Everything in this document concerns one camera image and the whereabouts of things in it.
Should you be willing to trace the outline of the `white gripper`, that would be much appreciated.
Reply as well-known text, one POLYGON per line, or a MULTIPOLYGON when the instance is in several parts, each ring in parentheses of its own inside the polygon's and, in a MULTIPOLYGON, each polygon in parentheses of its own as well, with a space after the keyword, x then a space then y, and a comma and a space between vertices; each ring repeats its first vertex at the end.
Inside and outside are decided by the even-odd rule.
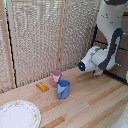
POLYGON ((94 76, 99 76, 99 75, 102 75, 102 74, 103 74, 103 70, 101 70, 101 69, 97 69, 97 70, 93 71, 94 76))

